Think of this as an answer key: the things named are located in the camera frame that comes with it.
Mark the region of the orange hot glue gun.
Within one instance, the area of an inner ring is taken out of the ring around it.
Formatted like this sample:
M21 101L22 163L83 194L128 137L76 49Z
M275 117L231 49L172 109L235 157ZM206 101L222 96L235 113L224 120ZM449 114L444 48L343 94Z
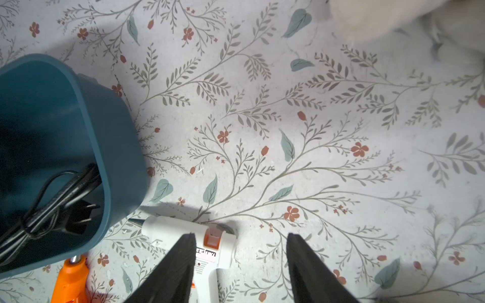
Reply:
M52 303L87 303L86 282L89 269L86 257L76 255L64 262L58 274Z

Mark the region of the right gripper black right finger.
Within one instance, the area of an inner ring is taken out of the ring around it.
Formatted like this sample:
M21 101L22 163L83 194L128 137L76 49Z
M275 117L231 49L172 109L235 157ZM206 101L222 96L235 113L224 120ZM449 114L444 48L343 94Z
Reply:
M286 256L295 302L357 302L299 234L288 235Z

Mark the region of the white hot glue gun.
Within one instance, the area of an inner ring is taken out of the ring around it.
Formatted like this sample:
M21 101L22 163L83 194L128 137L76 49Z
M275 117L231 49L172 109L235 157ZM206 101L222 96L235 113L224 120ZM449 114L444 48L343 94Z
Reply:
M209 227L171 217L130 219L141 227L141 233L154 246L172 248L185 234L193 234L196 241L193 285L199 302L218 302L217 270L231 267L236 251L237 237L217 227Z

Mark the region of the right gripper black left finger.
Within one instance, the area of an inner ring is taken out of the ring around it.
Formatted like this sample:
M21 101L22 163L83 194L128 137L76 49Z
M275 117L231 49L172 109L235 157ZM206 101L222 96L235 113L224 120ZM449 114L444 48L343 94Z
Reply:
M196 249L195 235L182 235L126 302L188 302Z

